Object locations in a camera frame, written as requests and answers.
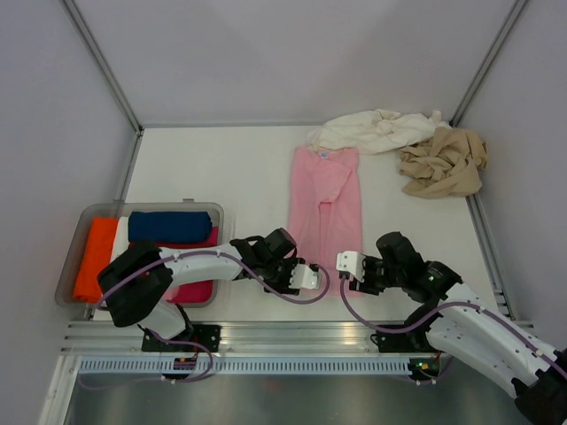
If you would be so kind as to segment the blue rolled t shirt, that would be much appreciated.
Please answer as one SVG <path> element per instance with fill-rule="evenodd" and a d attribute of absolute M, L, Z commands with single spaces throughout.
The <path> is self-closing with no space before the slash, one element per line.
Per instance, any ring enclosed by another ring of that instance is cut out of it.
<path fill-rule="evenodd" d="M 130 242 L 201 243 L 212 230 L 207 212 L 133 212 L 128 218 Z"/>

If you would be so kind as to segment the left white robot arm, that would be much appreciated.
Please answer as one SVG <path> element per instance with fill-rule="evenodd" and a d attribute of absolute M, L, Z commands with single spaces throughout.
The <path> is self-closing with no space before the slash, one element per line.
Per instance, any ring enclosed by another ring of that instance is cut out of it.
<path fill-rule="evenodd" d="M 282 228 L 208 249 L 161 248 L 152 240 L 132 244 L 98 275 L 103 307 L 117 328 L 138 325 L 158 334 L 173 350 L 188 348 L 193 329 L 185 313 L 166 301 L 184 284 L 258 279 L 281 297 L 311 282 L 296 244 Z"/>

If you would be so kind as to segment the cream white t shirt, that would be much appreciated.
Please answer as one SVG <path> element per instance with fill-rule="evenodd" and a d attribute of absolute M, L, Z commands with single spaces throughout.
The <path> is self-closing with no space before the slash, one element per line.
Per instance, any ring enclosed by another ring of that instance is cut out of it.
<path fill-rule="evenodd" d="M 308 134 L 307 144 L 313 151 L 355 148 L 362 155 L 375 155 L 419 143 L 437 128 L 450 128 L 440 111 L 426 116 L 376 109 L 327 121 Z"/>

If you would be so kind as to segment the white rolled t shirt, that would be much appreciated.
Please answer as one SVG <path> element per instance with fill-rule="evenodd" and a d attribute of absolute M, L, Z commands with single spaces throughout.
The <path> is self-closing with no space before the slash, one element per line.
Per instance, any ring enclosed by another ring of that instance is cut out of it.
<path fill-rule="evenodd" d="M 128 217 L 120 217 L 113 240 L 110 261 L 113 262 L 118 258 L 128 248 L 128 245 Z"/>

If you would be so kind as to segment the left aluminium frame post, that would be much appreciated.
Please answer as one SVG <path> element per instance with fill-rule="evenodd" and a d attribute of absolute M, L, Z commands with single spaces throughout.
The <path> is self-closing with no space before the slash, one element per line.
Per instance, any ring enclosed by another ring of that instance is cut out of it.
<path fill-rule="evenodd" d="M 120 86 L 110 64 L 108 63 L 105 54 L 97 42 L 97 38 L 92 32 L 89 23 L 85 19 L 81 8 L 74 0 L 61 0 L 59 1 L 62 9 L 65 11 L 67 17 L 70 19 L 76 34 L 81 39 L 85 49 L 89 53 L 96 69 L 100 73 L 106 87 L 117 104 L 120 112 L 128 122 L 129 126 L 133 129 L 136 135 L 140 135 L 144 128 L 134 112 L 130 102 L 127 99 L 125 92 Z"/>

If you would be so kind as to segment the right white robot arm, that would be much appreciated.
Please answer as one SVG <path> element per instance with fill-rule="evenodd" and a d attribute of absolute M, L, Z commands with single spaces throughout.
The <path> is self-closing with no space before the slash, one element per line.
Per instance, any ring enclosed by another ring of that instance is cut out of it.
<path fill-rule="evenodd" d="M 566 352 L 520 328 L 478 294 L 454 270 L 425 260 L 400 232 L 381 236 L 380 253 L 337 256 L 340 290 L 378 296 L 398 288 L 419 307 L 401 325 L 374 329 L 377 342 L 395 336 L 412 352 L 448 354 L 497 384 L 532 424 L 566 422 Z"/>

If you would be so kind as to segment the magenta rolled t shirt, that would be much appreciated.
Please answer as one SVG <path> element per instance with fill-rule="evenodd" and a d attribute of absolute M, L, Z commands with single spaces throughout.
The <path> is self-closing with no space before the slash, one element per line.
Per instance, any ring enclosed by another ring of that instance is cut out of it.
<path fill-rule="evenodd" d="M 211 243 L 214 246 L 217 244 L 219 239 L 219 228 L 212 227 L 209 237 L 204 242 L 199 243 Z M 209 301 L 213 296 L 214 282 L 201 281 L 194 283 L 185 283 L 184 285 L 173 288 L 168 291 L 165 298 L 168 302 L 174 304 L 189 304 L 196 305 L 205 303 Z"/>

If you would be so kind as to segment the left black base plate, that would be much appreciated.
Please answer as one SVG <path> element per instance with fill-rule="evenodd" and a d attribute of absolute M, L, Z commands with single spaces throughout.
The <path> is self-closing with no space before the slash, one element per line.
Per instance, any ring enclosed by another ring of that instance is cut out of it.
<path fill-rule="evenodd" d="M 210 352 L 218 352 L 221 341 L 221 326 L 212 324 L 195 324 L 173 338 L 175 343 L 164 343 L 150 331 L 144 331 L 141 350 L 143 352 L 198 352 L 199 348 L 179 342 L 202 344 Z"/>

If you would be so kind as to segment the beige tan t shirt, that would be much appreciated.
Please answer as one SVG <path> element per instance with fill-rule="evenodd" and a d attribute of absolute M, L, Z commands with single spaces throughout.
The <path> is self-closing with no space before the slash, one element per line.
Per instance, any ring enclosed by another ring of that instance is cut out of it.
<path fill-rule="evenodd" d="M 482 188 L 488 149 L 470 129 L 438 127 L 433 136 L 400 150 L 400 175 L 409 181 L 402 192 L 412 197 L 468 197 Z"/>

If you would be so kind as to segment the pink t shirt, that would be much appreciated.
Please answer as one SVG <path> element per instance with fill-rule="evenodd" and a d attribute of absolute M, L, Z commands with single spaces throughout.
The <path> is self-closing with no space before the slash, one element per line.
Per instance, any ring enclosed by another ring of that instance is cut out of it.
<path fill-rule="evenodd" d="M 362 249 L 359 152 L 294 151 L 287 229 L 298 255 L 330 275 L 328 295 L 339 295 L 337 255 Z"/>

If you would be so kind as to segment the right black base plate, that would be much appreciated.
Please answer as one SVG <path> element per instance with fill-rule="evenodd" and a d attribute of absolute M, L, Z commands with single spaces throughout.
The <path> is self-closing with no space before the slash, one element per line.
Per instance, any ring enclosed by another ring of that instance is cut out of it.
<path fill-rule="evenodd" d="M 381 353 L 433 354 L 438 352 L 429 344 L 425 333 L 420 330 L 403 334 L 376 331 L 369 338 Z"/>

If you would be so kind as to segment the aluminium frame post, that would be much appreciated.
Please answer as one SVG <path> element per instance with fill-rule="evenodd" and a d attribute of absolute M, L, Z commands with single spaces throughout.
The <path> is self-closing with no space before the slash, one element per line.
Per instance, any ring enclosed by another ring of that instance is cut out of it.
<path fill-rule="evenodd" d="M 483 56 L 477 71 L 474 73 L 468 87 L 461 97 L 460 102 L 455 108 L 454 114 L 449 121 L 449 124 L 452 127 L 459 127 L 462 123 L 475 97 L 482 89 L 500 54 L 503 52 L 507 41 L 511 37 L 530 3 L 530 0 L 515 0 L 510 6 L 509 11 Z"/>
<path fill-rule="evenodd" d="M 62 9 L 65 11 L 67 17 L 70 19 L 76 34 L 81 39 L 85 49 L 89 53 L 96 69 L 100 73 L 106 87 L 117 104 L 120 112 L 128 122 L 129 126 L 133 129 L 136 135 L 140 135 L 144 128 L 134 112 L 130 102 L 127 99 L 125 92 L 120 86 L 110 64 L 108 63 L 105 54 L 97 42 L 97 38 L 92 32 L 89 23 L 85 19 L 81 8 L 74 0 L 61 0 L 59 1 Z"/>

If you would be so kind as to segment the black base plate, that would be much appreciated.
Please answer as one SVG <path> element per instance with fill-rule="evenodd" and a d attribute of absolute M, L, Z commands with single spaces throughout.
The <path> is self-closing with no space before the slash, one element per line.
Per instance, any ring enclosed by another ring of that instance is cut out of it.
<path fill-rule="evenodd" d="M 425 333 L 420 330 L 403 334 L 376 331 L 369 338 L 381 353 L 433 354 L 438 352 L 429 344 Z"/>
<path fill-rule="evenodd" d="M 218 352 L 221 341 L 221 326 L 212 324 L 195 324 L 173 338 L 175 343 L 164 343 L 150 331 L 144 331 L 141 350 L 143 352 L 198 352 L 199 348 L 179 342 L 202 344 L 210 352 Z"/>

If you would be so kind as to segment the grey plastic bin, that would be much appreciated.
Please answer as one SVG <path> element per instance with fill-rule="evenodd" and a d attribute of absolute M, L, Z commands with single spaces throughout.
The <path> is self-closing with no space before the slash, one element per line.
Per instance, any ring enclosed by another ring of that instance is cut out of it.
<path fill-rule="evenodd" d="M 74 283 L 80 270 L 82 257 L 88 240 L 91 223 L 95 218 L 128 217 L 132 212 L 207 212 L 212 220 L 214 227 L 218 228 L 217 237 L 214 239 L 213 246 L 222 244 L 222 231 L 225 224 L 224 211 L 216 203 L 195 202 L 192 199 L 183 200 L 177 203 L 124 203 L 114 201 L 106 204 L 94 204 L 87 207 L 80 215 L 74 236 L 66 255 L 58 286 L 55 291 L 55 301 L 57 305 L 64 308 L 78 308 L 86 306 L 84 302 L 73 299 Z"/>

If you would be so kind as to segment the aluminium rail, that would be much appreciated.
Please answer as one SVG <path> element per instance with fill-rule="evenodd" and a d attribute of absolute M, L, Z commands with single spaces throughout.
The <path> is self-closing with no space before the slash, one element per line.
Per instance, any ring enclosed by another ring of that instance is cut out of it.
<path fill-rule="evenodd" d="M 373 331 L 353 321 L 226 321 L 218 354 L 237 357 L 358 357 L 378 353 Z M 142 355 L 144 332 L 110 321 L 73 321 L 60 343 L 62 354 Z"/>

